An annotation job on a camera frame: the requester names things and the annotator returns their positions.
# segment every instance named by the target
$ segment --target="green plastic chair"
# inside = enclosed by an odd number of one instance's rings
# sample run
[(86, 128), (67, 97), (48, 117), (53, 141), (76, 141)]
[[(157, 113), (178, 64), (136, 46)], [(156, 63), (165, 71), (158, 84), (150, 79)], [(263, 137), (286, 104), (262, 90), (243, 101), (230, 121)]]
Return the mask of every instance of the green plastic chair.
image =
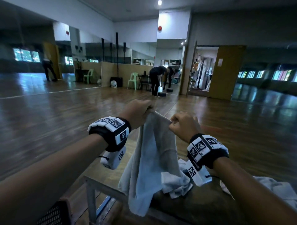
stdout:
[(131, 76), (130, 76), (130, 80), (128, 80), (128, 87), (127, 89), (129, 88), (129, 82), (134, 82), (134, 89), (136, 90), (136, 78), (138, 76), (138, 73), (131, 73)]
[(89, 69), (88, 74), (83, 76), (83, 81), (85, 81), (85, 77), (86, 77), (87, 78), (87, 83), (89, 84), (89, 79), (91, 80), (91, 77), (93, 76), (93, 74), (94, 74), (94, 70)]

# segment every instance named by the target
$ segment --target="human hand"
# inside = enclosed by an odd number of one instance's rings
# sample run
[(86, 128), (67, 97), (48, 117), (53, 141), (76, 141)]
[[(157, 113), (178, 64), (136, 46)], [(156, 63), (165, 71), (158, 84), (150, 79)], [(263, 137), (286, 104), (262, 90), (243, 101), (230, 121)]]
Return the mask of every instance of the human hand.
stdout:
[(176, 113), (170, 120), (173, 123), (169, 125), (169, 130), (187, 143), (190, 143), (194, 135), (202, 133), (197, 117), (192, 117), (187, 112)]
[(135, 99), (125, 106), (119, 117), (128, 120), (131, 129), (134, 130), (145, 123), (146, 117), (153, 111), (152, 109), (151, 100), (141, 101)]

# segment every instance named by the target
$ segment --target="forearm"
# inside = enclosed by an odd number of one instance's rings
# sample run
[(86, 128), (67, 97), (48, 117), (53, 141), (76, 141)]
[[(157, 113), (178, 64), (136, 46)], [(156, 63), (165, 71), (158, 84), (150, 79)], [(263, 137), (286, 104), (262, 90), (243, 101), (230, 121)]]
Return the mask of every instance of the forearm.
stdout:
[(107, 146), (89, 135), (0, 182), (1, 223), (38, 220)]
[(235, 162), (221, 157), (213, 165), (253, 224), (296, 224), (297, 213)]

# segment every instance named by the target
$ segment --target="black pants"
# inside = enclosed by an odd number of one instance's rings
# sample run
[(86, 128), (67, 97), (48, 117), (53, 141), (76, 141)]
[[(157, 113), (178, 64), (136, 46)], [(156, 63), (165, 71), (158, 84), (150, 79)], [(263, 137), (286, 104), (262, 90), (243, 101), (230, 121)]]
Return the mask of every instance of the black pants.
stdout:
[(150, 74), (151, 78), (151, 93), (154, 96), (157, 96), (158, 88), (160, 86), (159, 79), (157, 74)]
[(52, 74), (54, 76), (54, 80), (57, 80), (57, 76), (56, 76), (55, 71), (54, 71), (54, 69), (53, 69), (53, 67), (52, 67), (52, 65), (51, 65), (50, 62), (43, 61), (42, 62), (42, 66), (44, 68), (45, 76), (46, 76), (46, 79), (47, 80), (50, 80), (49, 77), (48, 77), (48, 69), (52, 72)]
[(168, 79), (169, 79), (169, 85), (168, 85), (168, 88), (171, 87), (172, 75), (165, 75), (165, 82), (164, 82), (164, 88), (163, 88), (163, 91), (165, 90), (165, 87), (166, 87), (166, 84), (167, 84), (167, 76), (168, 76)]

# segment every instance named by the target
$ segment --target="white towel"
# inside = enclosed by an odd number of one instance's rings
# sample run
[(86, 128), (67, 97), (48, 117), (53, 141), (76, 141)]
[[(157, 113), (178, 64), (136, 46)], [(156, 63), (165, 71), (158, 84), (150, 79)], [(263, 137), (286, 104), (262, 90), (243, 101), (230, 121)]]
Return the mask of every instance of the white towel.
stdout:
[(151, 113), (140, 127), (136, 149), (120, 179), (118, 188), (129, 196), (132, 213), (145, 216), (154, 193), (162, 189), (161, 173), (181, 177), (175, 135), (171, 121), (157, 112)]
[[(285, 202), (287, 202), (290, 206), (292, 206), (295, 210), (297, 210), (297, 194), (294, 189), (288, 182), (277, 182), (275, 179), (270, 177), (255, 177), (254, 178), (259, 181), (262, 185), (267, 187), (273, 193), (275, 193), (278, 197), (282, 198)], [(221, 181), (220, 185), (224, 192), (231, 195), (225, 184)]]
[(182, 173), (182, 177), (172, 175), (168, 172), (162, 173), (163, 193), (169, 193), (172, 199), (185, 196), (193, 187), (193, 184), (190, 183), (191, 179), (183, 172), (184, 170), (187, 171), (187, 169), (185, 169), (186, 162), (182, 159), (179, 159), (178, 164)]

